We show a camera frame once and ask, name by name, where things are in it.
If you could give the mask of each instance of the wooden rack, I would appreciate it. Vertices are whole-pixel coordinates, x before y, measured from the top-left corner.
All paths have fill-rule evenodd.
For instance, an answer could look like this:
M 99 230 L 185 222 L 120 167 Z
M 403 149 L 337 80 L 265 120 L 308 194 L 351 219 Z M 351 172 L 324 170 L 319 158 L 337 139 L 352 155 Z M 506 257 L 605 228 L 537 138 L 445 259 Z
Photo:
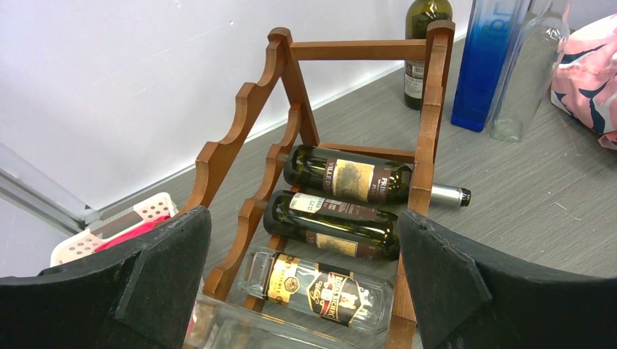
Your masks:
M 428 214 L 453 37 L 454 23 L 447 20 L 431 23 L 426 40 L 293 42 L 286 28 L 275 28 L 270 32 L 263 75 L 256 84 L 244 83 L 236 95 L 236 114 L 228 134 L 220 142 L 206 143 L 197 156 L 193 191 L 180 212 L 187 212 L 198 205 L 210 205 L 274 85 L 281 79 L 290 103 L 287 128 L 281 141 L 270 147 L 259 189 L 244 201 L 240 209 L 233 246 L 225 260 L 212 269 L 205 281 L 203 292 L 206 295 L 223 301 L 227 298 L 266 203 L 283 170 L 285 159 L 298 135 L 305 145 L 413 163 L 408 207 L 421 214 Z M 424 95 L 415 152 L 321 142 L 298 64 L 301 60 L 424 60 Z M 273 236 L 268 247 L 283 250 L 285 244 L 284 238 Z M 244 306 L 261 311 L 263 300 L 249 296 Z M 402 259 L 399 259 L 398 264 L 391 316 L 386 347 L 411 348 L 415 314 Z

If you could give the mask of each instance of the scalloped wooden rail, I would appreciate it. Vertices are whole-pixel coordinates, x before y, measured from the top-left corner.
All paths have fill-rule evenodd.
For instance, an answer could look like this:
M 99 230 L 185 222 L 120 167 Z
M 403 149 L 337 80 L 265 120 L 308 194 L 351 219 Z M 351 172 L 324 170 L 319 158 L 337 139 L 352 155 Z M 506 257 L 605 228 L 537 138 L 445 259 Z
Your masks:
M 298 135 L 306 145 L 414 163 L 408 207 L 428 214 L 453 37 L 454 23 L 446 20 L 431 23 L 426 40 L 294 43 L 286 28 L 275 28 L 270 32 L 263 74 L 257 84 L 245 83 L 236 95 L 236 113 L 228 134 L 220 142 L 206 143 L 197 156 L 195 184 L 191 197 L 181 210 L 187 212 L 198 205 L 210 205 L 274 85 L 281 79 L 290 102 L 287 128 L 281 141 L 270 147 L 261 185 L 255 195 L 244 201 L 238 214 L 236 238 L 225 260 L 209 274 L 203 289 L 205 294 L 219 300 L 226 299 Z M 299 60 L 425 60 L 424 99 L 416 151 L 320 142 Z M 268 247 L 283 250 L 286 243 L 286 239 L 272 236 Z M 415 313 L 401 261 L 387 348 L 411 348 L 415 331 Z M 263 301 L 249 296 L 244 307 L 261 311 Z

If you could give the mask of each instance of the perforated plastic basket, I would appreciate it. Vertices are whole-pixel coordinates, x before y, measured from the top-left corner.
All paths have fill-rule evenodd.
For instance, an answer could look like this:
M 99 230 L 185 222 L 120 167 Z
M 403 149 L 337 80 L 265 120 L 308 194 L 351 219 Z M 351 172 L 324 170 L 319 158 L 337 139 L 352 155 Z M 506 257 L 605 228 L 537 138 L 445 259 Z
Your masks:
M 50 263 L 51 266 L 53 267 L 71 262 L 90 255 L 94 253 L 94 250 L 98 246 L 130 232 L 142 224 L 154 222 L 160 217 L 167 215 L 174 217 L 178 213 L 178 208 L 176 208 L 176 205 L 168 193 L 158 193 L 155 196 L 134 205 L 133 212 L 137 213 L 142 220 L 112 237 L 100 238 L 99 236 L 93 235 L 90 229 L 86 229 L 81 233 L 62 241 L 54 248 L 52 252 L 52 259 Z

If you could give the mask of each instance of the patterned fabric bag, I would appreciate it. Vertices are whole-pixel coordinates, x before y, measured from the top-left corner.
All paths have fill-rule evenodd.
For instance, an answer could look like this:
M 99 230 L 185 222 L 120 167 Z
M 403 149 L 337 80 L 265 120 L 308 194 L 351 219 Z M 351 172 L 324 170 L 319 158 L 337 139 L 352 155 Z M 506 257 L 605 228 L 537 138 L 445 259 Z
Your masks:
M 551 85 L 551 101 L 617 150 L 617 14 L 570 35 Z

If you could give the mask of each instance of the gray table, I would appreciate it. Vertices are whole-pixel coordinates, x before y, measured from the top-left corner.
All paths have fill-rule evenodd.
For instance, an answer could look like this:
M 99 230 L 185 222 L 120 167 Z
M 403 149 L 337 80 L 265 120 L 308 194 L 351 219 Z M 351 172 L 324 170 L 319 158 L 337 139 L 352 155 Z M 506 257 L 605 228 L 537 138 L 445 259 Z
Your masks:
M 542 102 L 532 129 L 522 143 L 493 140 L 450 124 L 450 112 L 461 64 L 463 43 L 455 45 L 439 136 L 435 182 L 473 191 L 471 206 L 433 206 L 431 219 L 502 252 L 547 267 L 591 276 L 617 276 L 617 151 L 601 148 L 597 135 L 577 124 L 548 101 Z M 414 149 L 419 112 L 402 101 L 402 70 L 362 87 L 315 111 L 323 141 Z M 236 233 L 243 201 L 257 190 L 266 152 L 283 129 L 259 137 L 241 150 L 210 211 L 213 240 L 204 274 L 217 265 Z M 149 193 L 168 191 L 184 204 L 194 173 L 183 174 Z M 287 188 L 281 181 L 280 188 Z M 253 246 L 264 246 L 269 235 L 259 227 Z M 324 253 L 290 242 L 287 251 L 394 279 L 395 262 L 369 263 Z M 242 304 L 244 295 L 232 289 L 228 301 Z M 358 345 L 380 348 L 386 334 L 367 336 L 342 326 L 267 304 L 265 313 L 302 324 Z M 420 337 L 414 348 L 421 348 Z

